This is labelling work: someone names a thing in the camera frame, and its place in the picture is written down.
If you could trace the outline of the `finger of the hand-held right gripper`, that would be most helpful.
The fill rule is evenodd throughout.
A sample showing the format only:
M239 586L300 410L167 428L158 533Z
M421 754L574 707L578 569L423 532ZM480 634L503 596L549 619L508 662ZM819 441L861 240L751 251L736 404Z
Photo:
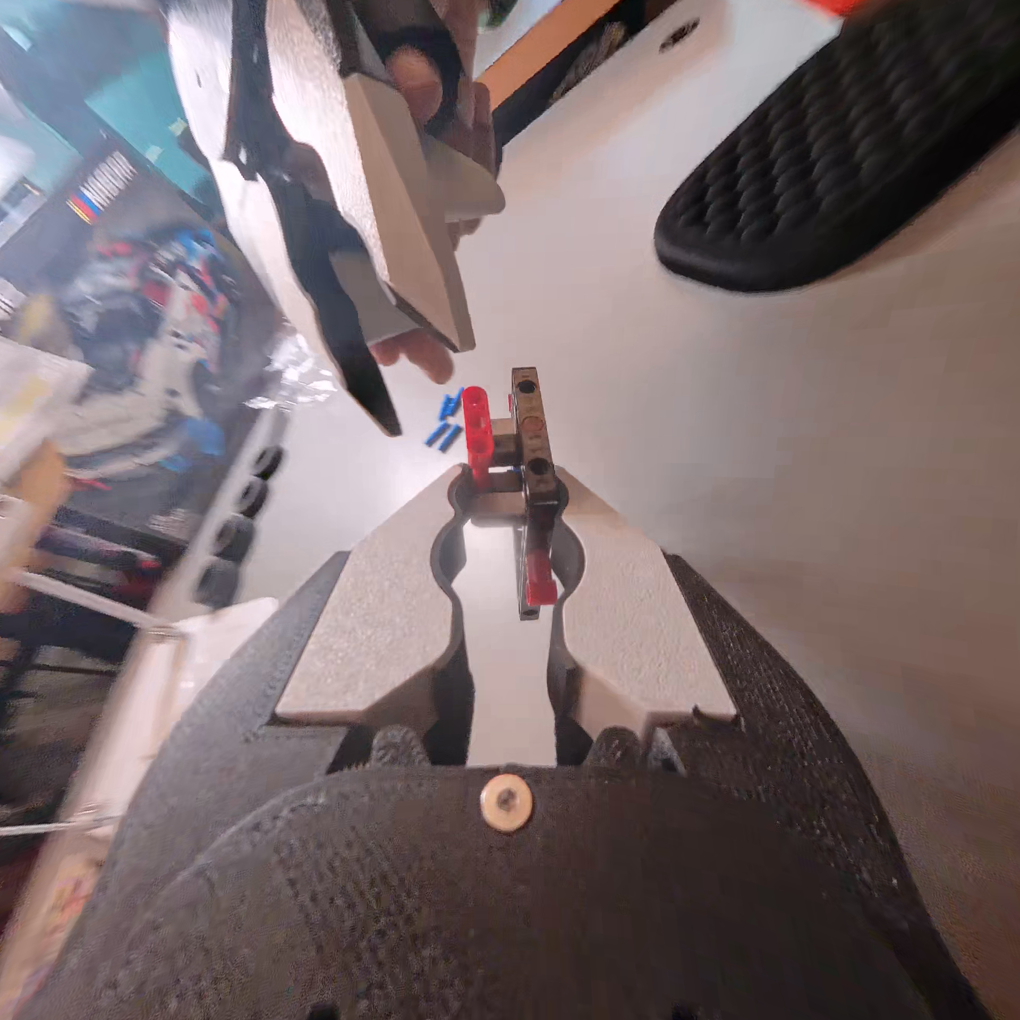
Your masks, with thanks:
M334 270L292 140L274 105L267 2L172 1L163 19L185 119L209 165L236 246L280 314L323 355L390 438L402 434L353 300Z
M283 125L318 157L333 204L371 265L372 276L347 258L341 282L366 310L368 343L406 329L397 325L402 313L452 351L470 351L475 335L448 223L500 213L500 185L425 133L397 86L341 73L325 4L267 2L265 31Z

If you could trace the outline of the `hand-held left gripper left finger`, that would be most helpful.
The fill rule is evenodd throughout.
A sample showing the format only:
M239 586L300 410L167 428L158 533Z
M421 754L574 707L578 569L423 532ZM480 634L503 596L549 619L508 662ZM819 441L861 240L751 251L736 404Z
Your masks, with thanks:
M274 714L286 723L403 726L465 754L475 688L454 581L473 495L448 470L349 553Z

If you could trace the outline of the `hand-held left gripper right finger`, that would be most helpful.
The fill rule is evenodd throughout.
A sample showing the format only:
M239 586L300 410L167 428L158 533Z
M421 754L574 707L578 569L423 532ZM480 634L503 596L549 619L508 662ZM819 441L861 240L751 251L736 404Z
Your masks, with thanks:
M547 688L556 763L580 764L606 729L647 750L657 729L732 723L723 681L664 552L559 467L551 542L554 606Z

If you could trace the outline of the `black red lego frame assembly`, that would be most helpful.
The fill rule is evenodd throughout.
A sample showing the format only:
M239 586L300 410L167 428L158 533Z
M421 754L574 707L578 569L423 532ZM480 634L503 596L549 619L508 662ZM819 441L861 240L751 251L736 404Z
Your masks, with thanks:
M461 395L468 520L513 538L521 620L539 618L558 599L552 542L565 506L556 474L542 389L534 367L511 371L508 415L496 417L480 387Z

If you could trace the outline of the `printed lego set box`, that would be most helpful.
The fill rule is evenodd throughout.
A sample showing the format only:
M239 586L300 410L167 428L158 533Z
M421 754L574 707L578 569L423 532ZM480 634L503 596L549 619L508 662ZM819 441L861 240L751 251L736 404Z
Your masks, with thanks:
M73 362L67 519L177 559L274 381L270 300L199 204L121 141L2 136L2 338Z

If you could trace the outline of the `person's right hand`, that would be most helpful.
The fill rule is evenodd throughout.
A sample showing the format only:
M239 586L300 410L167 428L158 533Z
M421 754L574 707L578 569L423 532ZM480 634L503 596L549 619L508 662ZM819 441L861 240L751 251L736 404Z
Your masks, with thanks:
M479 26L489 12L490 3L434 1L432 6L451 33L465 71L472 71ZM443 97L440 72L425 55L408 47L389 57L387 67L415 121L425 125L438 113ZM458 111L443 140L483 166L493 176L498 175L501 156L495 138L491 95L484 83L470 78L461 81ZM371 347L371 354L381 367L406 360L430 381L441 386L449 382L454 374L452 353L431 334L422 329L386 338Z

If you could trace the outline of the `clear plastic bag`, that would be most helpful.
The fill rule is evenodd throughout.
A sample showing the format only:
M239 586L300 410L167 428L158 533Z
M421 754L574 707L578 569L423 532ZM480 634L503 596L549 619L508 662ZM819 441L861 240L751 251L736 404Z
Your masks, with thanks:
M261 392L244 406L255 411L291 413L330 400L343 391L325 358L299 333L283 332L265 369Z

